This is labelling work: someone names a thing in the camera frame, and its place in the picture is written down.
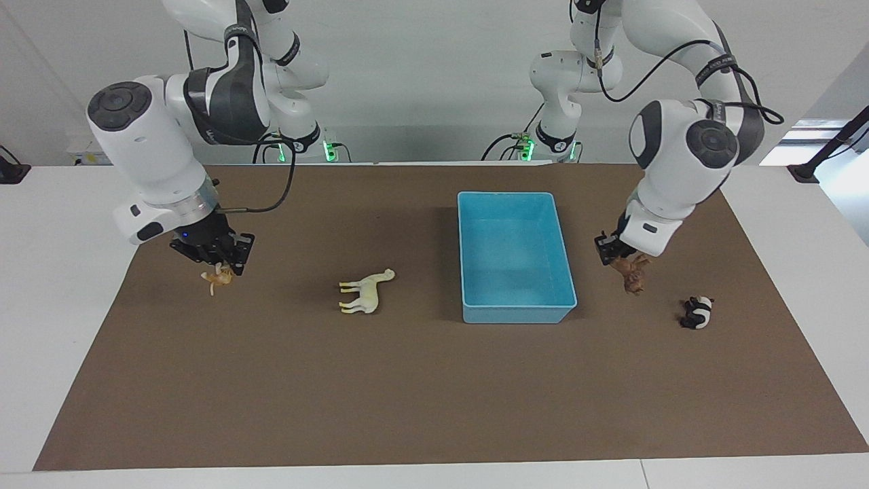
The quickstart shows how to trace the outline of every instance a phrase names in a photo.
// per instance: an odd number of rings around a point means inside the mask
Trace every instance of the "white table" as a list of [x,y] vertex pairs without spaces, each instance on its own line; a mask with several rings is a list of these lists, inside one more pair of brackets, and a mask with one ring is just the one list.
[[[724,194],[858,428],[869,433],[869,248],[817,185],[741,167]],[[869,454],[448,466],[30,472],[135,247],[110,167],[35,168],[0,186],[0,487],[851,488]]]

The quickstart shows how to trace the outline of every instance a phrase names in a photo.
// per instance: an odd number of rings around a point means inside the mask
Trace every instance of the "white toy horse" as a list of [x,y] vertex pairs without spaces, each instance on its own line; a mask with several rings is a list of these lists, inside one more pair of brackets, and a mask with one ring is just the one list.
[[377,309],[380,304],[380,299],[377,297],[377,284],[380,282],[388,282],[395,278],[395,272],[386,269],[383,273],[369,275],[358,282],[341,282],[338,284],[341,287],[342,293],[359,292],[359,298],[349,304],[339,302],[341,312],[345,314],[353,314],[354,312],[365,312],[371,314]]

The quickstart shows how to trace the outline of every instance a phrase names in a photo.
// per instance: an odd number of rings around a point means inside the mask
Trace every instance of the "white wall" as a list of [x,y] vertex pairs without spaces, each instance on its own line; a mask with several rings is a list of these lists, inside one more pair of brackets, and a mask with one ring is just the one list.
[[869,105],[869,44],[806,113],[809,119],[848,120]]
[[[158,0],[0,3],[82,106],[115,81],[187,69],[180,28]],[[700,3],[759,81],[764,102],[789,123],[806,113],[867,39],[865,0]],[[310,93],[318,117],[350,144],[357,160],[478,158],[494,137],[521,130],[540,103],[527,77],[533,56],[570,48],[566,0],[296,0],[291,9],[305,45],[332,67],[329,84]],[[217,44],[194,40],[193,48],[199,66],[222,61]],[[616,92],[623,93],[656,59],[624,38],[619,50],[627,72]],[[2,104],[9,104],[29,88],[0,90]],[[624,104],[588,96],[580,123],[583,160],[629,160],[625,135],[634,115],[650,99],[695,94],[692,78],[672,65]],[[40,113],[29,117],[38,121],[31,127],[53,124]],[[755,162],[784,130],[769,131]],[[0,139],[11,137],[17,148],[39,145],[35,136],[11,135],[4,119]],[[199,153],[208,163],[237,163],[249,152]]]
[[0,144],[24,163],[60,164],[84,108],[0,3]]

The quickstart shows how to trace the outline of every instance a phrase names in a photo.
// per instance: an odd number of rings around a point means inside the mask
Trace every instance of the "small toy deer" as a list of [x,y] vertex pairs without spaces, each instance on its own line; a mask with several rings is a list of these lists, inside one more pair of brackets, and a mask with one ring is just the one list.
[[204,271],[202,275],[200,275],[200,277],[211,283],[211,297],[214,297],[215,285],[221,286],[231,284],[234,274],[232,272],[232,269],[229,268],[229,265],[219,263],[215,265],[214,273],[207,273]]
[[626,258],[616,258],[610,266],[612,266],[622,277],[625,278],[625,292],[639,296],[644,290],[646,283],[646,273],[643,268],[652,263],[645,253],[641,253],[634,261],[628,261]]

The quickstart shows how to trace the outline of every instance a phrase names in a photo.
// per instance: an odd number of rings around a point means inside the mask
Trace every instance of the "black mount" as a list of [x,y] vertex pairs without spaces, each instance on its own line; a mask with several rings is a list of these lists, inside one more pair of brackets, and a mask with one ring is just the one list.
[[818,179],[814,176],[814,172],[830,156],[845,144],[848,139],[854,135],[860,128],[866,127],[869,123],[869,105],[867,105],[851,122],[845,124],[842,131],[836,135],[829,143],[825,144],[818,154],[812,157],[807,163],[792,164],[787,167],[787,170],[793,175],[793,179],[801,184],[818,184]]
[[636,248],[623,243],[618,234],[613,233],[607,236],[604,231],[601,231],[600,236],[594,239],[594,245],[598,249],[600,262],[604,266],[608,266],[616,258],[627,258],[637,252]]
[[253,234],[235,234],[226,216],[214,211],[196,224],[175,229],[175,239],[169,246],[197,263],[228,264],[240,277],[255,240]]
[[29,164],[12,164],[0,156],[0,184],[20,184],[28,171],[30,171]]

